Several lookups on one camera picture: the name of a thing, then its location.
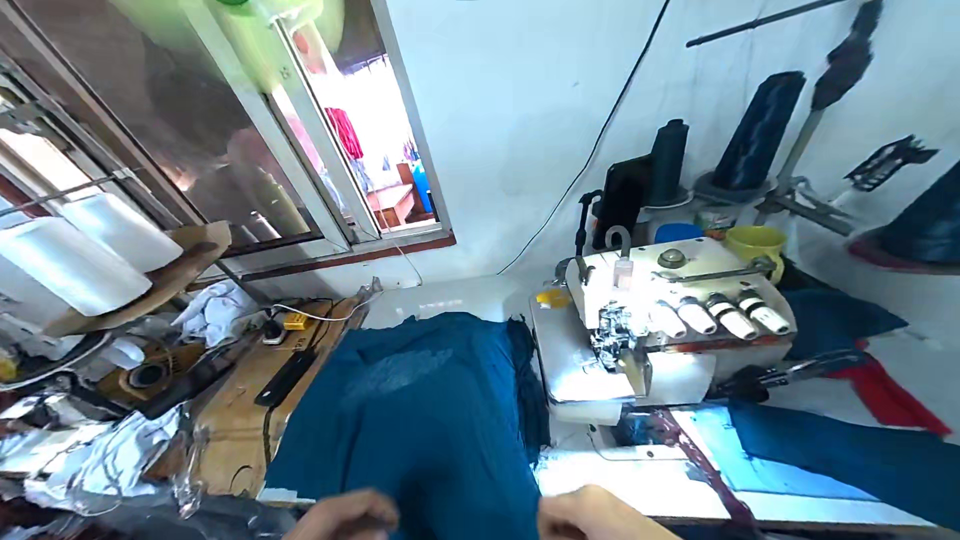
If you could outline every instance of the yellow plug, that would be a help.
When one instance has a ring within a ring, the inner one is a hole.
[[[302,313],[287,313],[283,318],[283,328],[287,330],[303,330],[306,328],[306,315]]]

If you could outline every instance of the red clothing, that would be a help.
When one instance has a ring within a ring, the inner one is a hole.
[[[347,156],[351,160],[363,158],[363,149],[360,148],[360,141],[357,140],[357,133],[353,130],[353,124],[350,123],[347,112],[343,109],[334,109],[332,107],[327,107],[324,110],[330,119],[330,123],[333,124],[334,129],[337,131],[337,136],[340,137],[340,143],[344,145]]]
[[[831,379],[852,382],[853,390],[880,424],[902,428],[924,428],[940,436],[952,430],[940,421],[924,404],[897,384],[880,362],[867,353],[867,362],[831,373]]]

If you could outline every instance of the white cloth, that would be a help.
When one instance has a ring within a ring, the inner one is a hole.
[[[261,315],[258,310],[256,302],[235,282],[218,282],[190,301],[172,324],[183,326],[180,339],[202,337],[210,348],[239,337],[247,326],[256,324]]]

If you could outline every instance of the yellow mug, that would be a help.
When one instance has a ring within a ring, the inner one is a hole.
[[[755,257],[765,255],[777,264],[777,269],[770,276],[770,282],[777,284],[783,277],[783,259],[780,251],[786,243],[786,234],[779,229],[764,226],[733,227],[727,230],[727,238],[723,244],[730,251],[736,253],[744,261],[749,262]]]

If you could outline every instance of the sewing machine knob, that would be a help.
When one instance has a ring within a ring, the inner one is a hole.
[[[660,254],[657,264],[663,268],[680,268],[686,264],[686,255],[676,248],[670,248]]]

